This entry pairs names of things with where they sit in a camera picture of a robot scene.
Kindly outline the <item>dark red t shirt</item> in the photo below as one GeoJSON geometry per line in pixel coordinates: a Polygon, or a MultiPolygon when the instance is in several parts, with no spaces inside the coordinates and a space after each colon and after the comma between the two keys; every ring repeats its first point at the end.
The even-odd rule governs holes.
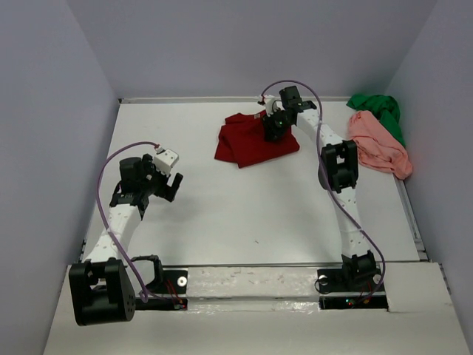
{"type": "Polygon", "coordinates": [[[300,145],[291,129],[278,141],[265,140],[264,117],[264,110],[227,117],[220,128],[214,158],[235,163],[241,169],[298,152],[300,145]]]}

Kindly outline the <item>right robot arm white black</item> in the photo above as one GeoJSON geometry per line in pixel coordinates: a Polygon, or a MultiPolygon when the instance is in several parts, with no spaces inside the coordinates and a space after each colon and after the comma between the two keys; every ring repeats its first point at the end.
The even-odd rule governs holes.
{"type": "Polygon", "coordinates": [[[265,108],[262,122],[266,141],[280,141],[296,126],[316,146],[319,182],[334,205],[342,259],[340,268],[318,271],[316,289],[322,295],[358,292],[370,298],[381,289],[385,264],[376,262],[381,251],[360,222],[355,190],[359,176],[356,143],[337,135],[323,121],[320,99],[302,99],[296,86],[281,89],[276,97],[262,94],[258,103],[265,108]]]}

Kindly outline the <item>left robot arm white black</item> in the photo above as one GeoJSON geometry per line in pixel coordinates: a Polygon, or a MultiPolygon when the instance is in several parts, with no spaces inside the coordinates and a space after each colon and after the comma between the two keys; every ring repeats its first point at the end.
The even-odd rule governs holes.
{"type": "Polygon", "coordinates": [[[186,289],[182,271],[167,271],[157,255],[127,254],[135,230],[143,220],[151,197],[175,199],[183,176],[172,176],[179,155],[157,149],[154,155],[120,161],[120,180],[101,213],[104,227],[84,261],[71,265],[69,286],[75,321],[79,326],[129,322],[137,309],[183,311],[186,289]]]}

